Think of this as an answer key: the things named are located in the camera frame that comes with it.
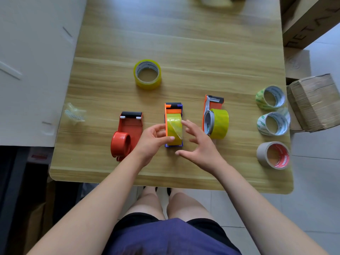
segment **forearm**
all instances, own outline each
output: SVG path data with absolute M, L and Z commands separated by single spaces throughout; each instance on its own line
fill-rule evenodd
M 141 169 L 126 157 L 94 190 L 74 206 L 29 252 L 32 254 L 101 254 Z
M 233 167 L 226 162 L 218 167 L 215 177 L 228 193 L 262 255 L 327 254 Z

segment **person's left hand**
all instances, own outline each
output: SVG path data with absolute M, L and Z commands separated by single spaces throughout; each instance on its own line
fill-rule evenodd
M 136 147 L 130 153 L 131 156 L 141 158 L 143 167 L 150 163 L 152 157 L 162 145 L 175 139 L 173 136 L 166 137 L 166 132 L 163 129 L 165 129 L 165 123 L 156 124 L 145 129 Z

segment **wood grain tabletop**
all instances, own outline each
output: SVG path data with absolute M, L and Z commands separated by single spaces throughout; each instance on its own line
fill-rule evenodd
M 162 68 L 162 84 L 146 91 L 133 67 L 151 59 Z M 227 136 L 221 155 L 258 191 L 290 193 L 291 168 L 263 168 L 257 147 L 281 141 L 289 132 L 265 137 L 257 119 L 266 114 L 255 102 L 268 85 L 286 92 L 279 0 L 236 1 L 210 8 L 199 0 L 88 0 L 65 103 L 86 110 L 73 125 L 63 115 L 50 176 L 54 180 L 99 183 L 118 165 L 110 142 L 122 111 L 143 112 L 143 127 L 164 122 L 164 103 L 182 102 L 183 118 L 201 125 L 205 94 L 224 97 Z M 194 150 L 184 133 L 185 150 Z M 161 147 L 135 185 L 222 190 L 210 174 Z

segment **leg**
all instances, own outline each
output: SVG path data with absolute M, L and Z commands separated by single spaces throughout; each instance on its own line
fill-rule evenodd
M 159 220 L 165 220 L 155 187 L 145 187 L 138 200 L 129 208 L 124 216 L 135 212 L 150 214 Z
M 185 222 L 195 218 L 208 218 L 214 220 L 208 210 L 201 203 L 187 194 L 182 189 L 172 188 L 167 207 L 168 218 L 180 218 Z

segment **crumpled cardboard box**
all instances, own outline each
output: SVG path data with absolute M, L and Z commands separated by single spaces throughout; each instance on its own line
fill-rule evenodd
M 287 86 L 287 97 L 304 131 L 340 124 L 340 95 L 330 74 L 294 81 Z

